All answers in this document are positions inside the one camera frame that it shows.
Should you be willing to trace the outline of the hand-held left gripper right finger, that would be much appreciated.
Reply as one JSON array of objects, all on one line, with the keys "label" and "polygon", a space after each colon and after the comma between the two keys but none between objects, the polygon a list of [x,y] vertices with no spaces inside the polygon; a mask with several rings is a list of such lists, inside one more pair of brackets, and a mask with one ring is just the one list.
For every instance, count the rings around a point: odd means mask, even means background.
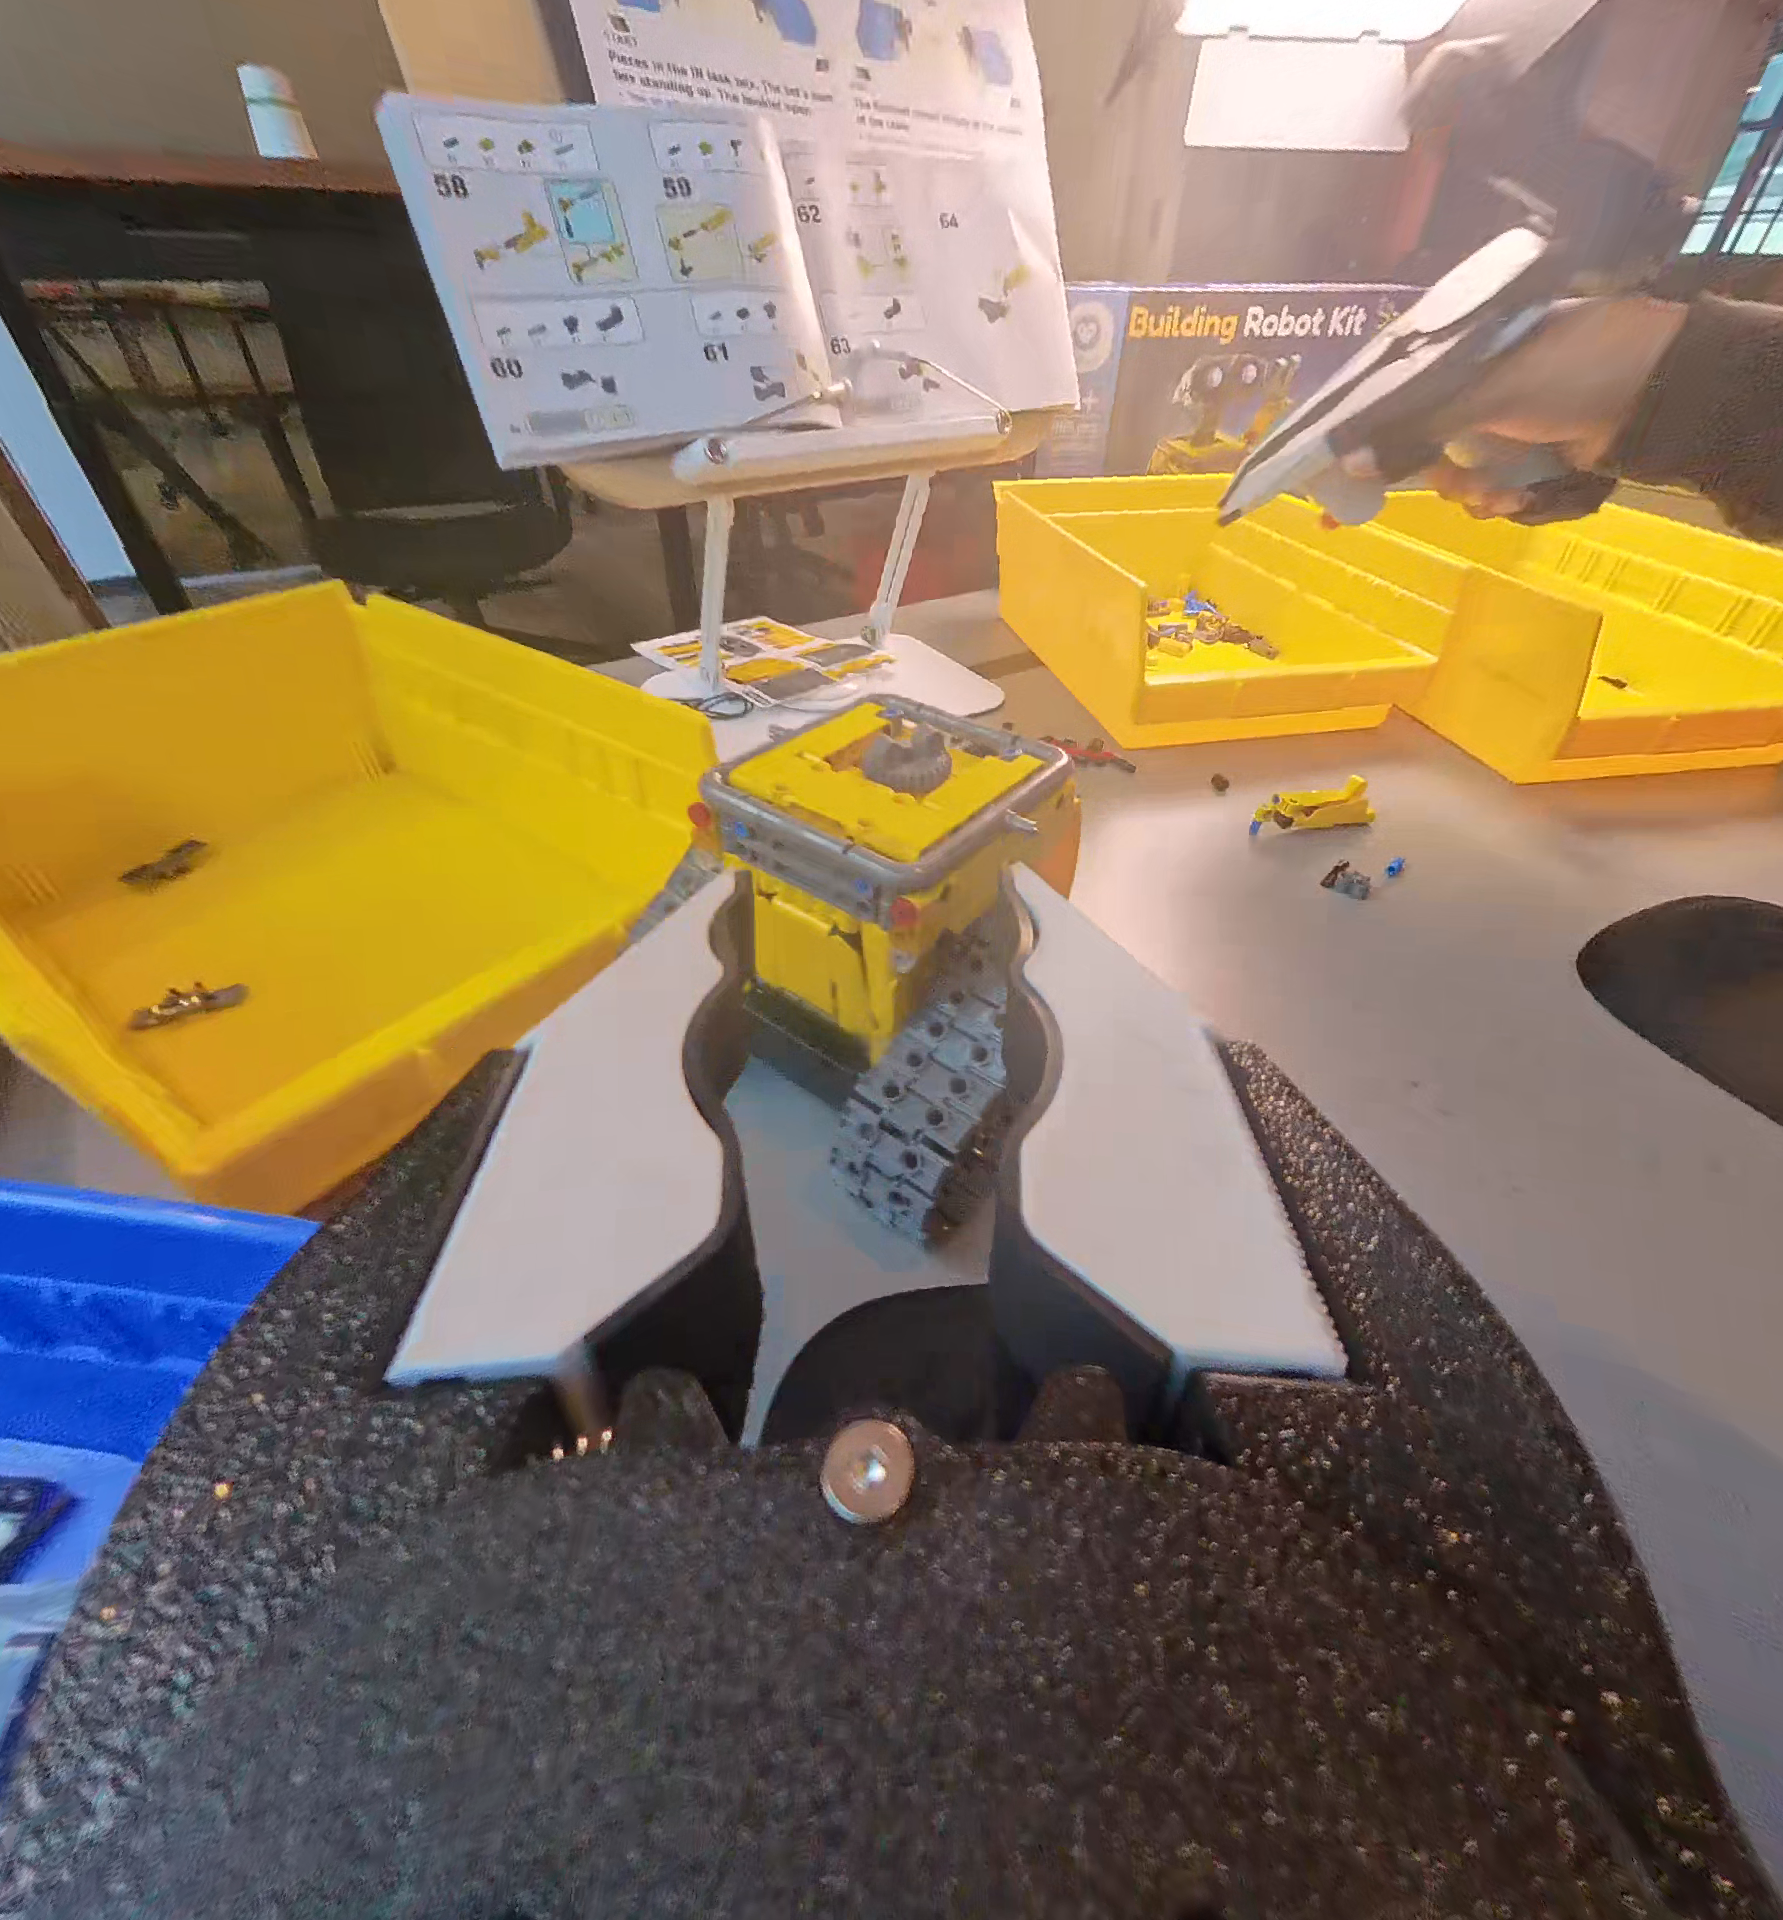
[{"label": "hand-held left gripper right finger", "polygon": [[1220,1035],[1034,871],[1005,874],[1000,1342],[1033,1379],[1349,1377]]}]

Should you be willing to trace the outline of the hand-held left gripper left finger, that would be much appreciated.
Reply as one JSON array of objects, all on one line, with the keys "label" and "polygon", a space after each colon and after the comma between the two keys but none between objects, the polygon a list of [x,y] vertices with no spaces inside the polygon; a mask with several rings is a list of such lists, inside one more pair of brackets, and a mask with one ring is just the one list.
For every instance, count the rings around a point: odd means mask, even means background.
[{"label": "hand-held left gripper left finger", "polygon": [[394,1390],[677,1368],[748,1397],[748,881],[713,871],[494,1072],[494,1109],[388,1365]]}]

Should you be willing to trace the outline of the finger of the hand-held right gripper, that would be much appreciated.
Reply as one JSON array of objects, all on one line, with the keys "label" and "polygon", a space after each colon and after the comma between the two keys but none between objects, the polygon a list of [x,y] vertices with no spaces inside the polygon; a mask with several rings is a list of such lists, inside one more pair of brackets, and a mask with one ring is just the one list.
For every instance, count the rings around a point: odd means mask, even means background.
[{"label": "finger of the hand-held right gripper", "polygon": [[1458,336],[1409,349],[1378,371],[1329,396],[1304,434],[1296,494],[1341,524],[1361,524],[1385,498],[1409,487],[1435,462],[1491,470],[1509,487],[1546,505],[1575,478],[1557,444],[1514,441],[1476,422],[1476,388],[1527,349],[1546,317],[1474,323]]},{"label": "finger of the hand-held right gripper", "polygon": [[1552,235],[1497,235],[1281,414],[1230,473],[1217,513],[1303,498],[1329,518],[1378,518],[1398,484],[1441,458],[1425,428],[1548,317],[1567,285]]}]

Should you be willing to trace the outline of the yellow parts bin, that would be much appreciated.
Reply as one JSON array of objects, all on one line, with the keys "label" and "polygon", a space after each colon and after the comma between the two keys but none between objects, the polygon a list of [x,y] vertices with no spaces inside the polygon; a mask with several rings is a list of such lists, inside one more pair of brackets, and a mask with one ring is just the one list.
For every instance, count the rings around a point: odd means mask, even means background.
[{"label": "yellow parts bin", "polygon": [[1604,505],[1524,527],[1396,494],[1465,564],[1414,715],[1515,786],[1783,763],[1783,549]]},{"label": "yellow parts bin", "polygon": [[[1000,613],[1123,749],[1371,730],[1422,694],[1474,574],[1303,498],[1222,524],[1222,478],[1005,482]],[[1144,601],[1185,590],[1276,641],[1144,656]]]}]

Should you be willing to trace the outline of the yellow tracked toy robot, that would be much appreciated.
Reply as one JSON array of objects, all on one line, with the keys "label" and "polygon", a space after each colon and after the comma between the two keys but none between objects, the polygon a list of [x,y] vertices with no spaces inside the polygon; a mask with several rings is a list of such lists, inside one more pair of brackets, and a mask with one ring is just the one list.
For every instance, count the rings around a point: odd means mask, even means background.
[{"label": "yellow tracked toy robot", "polygon": [[1005,878],[1070,896],[1073,755],[880,694],[719,764],[691,817],[752,884],[746,1003],[764,1054],[839,1111],[831,1178],[885,1229],[949,1238],[1014,1117]]}]

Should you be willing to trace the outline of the person's right forearm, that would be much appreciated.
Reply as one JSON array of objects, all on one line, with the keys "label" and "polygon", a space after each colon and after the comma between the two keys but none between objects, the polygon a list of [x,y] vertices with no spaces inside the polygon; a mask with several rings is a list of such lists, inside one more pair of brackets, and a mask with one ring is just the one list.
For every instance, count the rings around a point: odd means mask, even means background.
[{"label": "person's right forearm", "polygon": [[1647,379],[1608,470],[1692,491],[1743,539],[1783,546],[1783,308],[1700,296]]}]

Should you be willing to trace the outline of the person's right hand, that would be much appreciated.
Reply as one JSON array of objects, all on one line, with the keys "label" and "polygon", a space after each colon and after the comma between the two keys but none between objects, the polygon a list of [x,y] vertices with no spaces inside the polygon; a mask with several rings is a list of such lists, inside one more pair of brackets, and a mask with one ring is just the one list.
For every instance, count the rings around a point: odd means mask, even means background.
[{"label": "person's right hand", "polygon": [[[1557,444],[1575,470],[1604,473],[1690,314],[1690,304],[1656,296],[1567,301],[1527,349],[1484,379],[1476,422],[1514,441]],[[1415,484],[1476,518],[1538,513],[1530,491],[1503,484],[1491,470],[1451,468],[1445,458]]]}]

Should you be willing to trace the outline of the robot kit cardboard box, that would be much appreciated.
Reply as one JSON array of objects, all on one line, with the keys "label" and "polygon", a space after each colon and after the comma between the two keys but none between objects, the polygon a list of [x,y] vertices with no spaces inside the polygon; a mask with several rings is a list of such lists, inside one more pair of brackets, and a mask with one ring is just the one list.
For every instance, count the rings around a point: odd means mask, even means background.
[{"label": "robot kit cardboard box", "polygon": [[1420,293],[1398,280],[1073,285],[1079,409],[1033,470],[1231,473]]}]

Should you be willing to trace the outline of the bright light panel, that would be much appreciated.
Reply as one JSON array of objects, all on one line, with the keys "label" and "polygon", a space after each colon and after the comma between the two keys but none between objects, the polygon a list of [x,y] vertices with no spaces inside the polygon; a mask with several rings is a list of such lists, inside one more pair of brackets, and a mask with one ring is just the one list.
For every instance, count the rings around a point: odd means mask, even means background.
[{"label": "bright light panel", "polygon": [[1398,154],[1405,89],[1441,47],[1520,80],[1593,5],[1181,5],[1192,154]]}]

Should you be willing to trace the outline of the large yellow plastic bin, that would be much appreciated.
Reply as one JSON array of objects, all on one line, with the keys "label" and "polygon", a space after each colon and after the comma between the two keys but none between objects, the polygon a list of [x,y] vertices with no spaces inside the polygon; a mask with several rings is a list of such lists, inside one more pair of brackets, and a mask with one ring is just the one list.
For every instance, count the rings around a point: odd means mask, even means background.
[{"label": "large yellow plastic bin", "polygon": [[[702,711],[338,581],[0,656],[0,1042],[185,1194],[291,1212],[624,950],[710,764]],[[250,1000],[126,1031],[195,981]]]}]

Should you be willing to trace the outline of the mixed plastic connector pieces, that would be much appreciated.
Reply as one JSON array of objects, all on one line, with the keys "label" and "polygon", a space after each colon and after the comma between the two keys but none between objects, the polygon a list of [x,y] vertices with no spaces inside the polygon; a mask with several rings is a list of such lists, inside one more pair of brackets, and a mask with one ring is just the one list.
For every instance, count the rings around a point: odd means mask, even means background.
[{"label": "mixed plastic connector pieces", "polygon": [[1230,618],[1212,599],[1159,595],[1144,601],[1144,656],[1192,657],[1195,648],[1231,646],[1256,657],[1281,657],[1276,641]]}]

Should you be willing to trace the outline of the blue plastic bin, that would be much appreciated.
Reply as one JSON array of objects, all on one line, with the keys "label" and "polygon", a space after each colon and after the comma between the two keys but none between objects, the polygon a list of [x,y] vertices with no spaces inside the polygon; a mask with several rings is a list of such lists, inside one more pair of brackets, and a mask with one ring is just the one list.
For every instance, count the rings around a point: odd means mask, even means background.
[{"label": "blue plastic bin", "polygon": [[0,1790],[141,1463],[315,1231],[297,1216],[0,1183]]}]

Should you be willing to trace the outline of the white stand base with leaflet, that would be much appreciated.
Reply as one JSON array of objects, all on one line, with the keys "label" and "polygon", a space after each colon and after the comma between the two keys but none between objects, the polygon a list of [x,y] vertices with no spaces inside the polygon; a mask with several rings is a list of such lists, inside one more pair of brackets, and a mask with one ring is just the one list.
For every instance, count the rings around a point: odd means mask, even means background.
[{"label": "white stand base with leaflet", "polygon": [[656,672],[643,680],[643,692],[665,701],[702,697],[705,705],[738,697],[721,662],[726,587],[738,505],[752,498],[862,487],[899,478],[903,500],[889,554],[876,601],[859,630],[859,641],[867,651],[889,656],[889,666],[867,678],[867,692],[903,694],[957,717],[983,717],[991,715],[1005,694],[979,672],[962,668],[925,641],[899,630],[903,587],[936,473],[1013,463],[1046,444],[1051,419],[1051,409],[1034,409],[1022,414],[983,412],[942,422],[870,422],[848,428],[770,425],[698,439],[671,450],[572,463],[564,468],[564,478],[578,491],[613,509],[705,509],[698,613],[682,618],[682,630],[698,630],[702,662]]}]

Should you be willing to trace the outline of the large instruction sheet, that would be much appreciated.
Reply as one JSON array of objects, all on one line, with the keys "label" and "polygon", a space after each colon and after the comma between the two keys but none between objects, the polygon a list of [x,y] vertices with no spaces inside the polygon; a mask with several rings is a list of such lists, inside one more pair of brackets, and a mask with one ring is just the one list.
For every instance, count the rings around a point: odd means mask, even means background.
[{"label": "large instruction sheet", "polygon": [[1050,173],[1022,5],[567,5],[601,104],[736,108],[781,144]]}]

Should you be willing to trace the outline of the instruction booklet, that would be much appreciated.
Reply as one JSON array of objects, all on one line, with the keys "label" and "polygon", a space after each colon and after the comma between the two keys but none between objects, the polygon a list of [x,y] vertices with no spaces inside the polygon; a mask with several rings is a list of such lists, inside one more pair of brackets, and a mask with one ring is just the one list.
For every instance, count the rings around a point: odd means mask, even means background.
[{"label": "instruction booklet", "polygon": [[1050,207],[1002,156],[702,100],[388,93],[377,133],[496,468],[983,441],[1079,402]]}]

